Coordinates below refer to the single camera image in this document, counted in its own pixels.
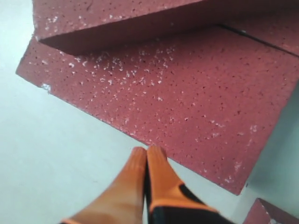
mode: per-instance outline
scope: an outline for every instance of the red tile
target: red tile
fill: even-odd
[[[239,194],[296,85],[298,64],[213,27],[87,57],[33,38],[17,73]]]
[[[299,219],[258,198],[243,224],[299,224]]]
[[[36,38],[78,55],[250,13],[299,7],[297,0],[35,0]]]
[[[299,10],[227,22],[231,27],[299,56]]]

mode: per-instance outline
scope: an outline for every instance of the gray floor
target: gray floor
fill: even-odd
[[[142,144],[15,75],[33,32],[32,3],[0,5],[0,223],[58,223],[101,193]],[[240,196],[171,164],[237,223],[257,196],[299,217],[299,86]]]

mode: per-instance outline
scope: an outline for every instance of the white floor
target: white floor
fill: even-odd
[[[0,5],[0,223],[58,223],[99,195],[142,144],[15,75],[33,32],[32,3]],[[171,164],[237,223],[256,196],[299,217],[299,86],[240,196]]]

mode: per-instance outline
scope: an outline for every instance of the red rubber tile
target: red rubber tile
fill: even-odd
[[[299,224],[299,219],[258,198],[243,224]]]
[[[227,24],[299,55],[299,10],[272,13]]]
[[[298,64],[213,27],[88,57],[33,39],[17,73],[239,194],[296,85]]]
[[[36,38],[78,55],[250,13],[299,7],[297,0],[35,0]]]

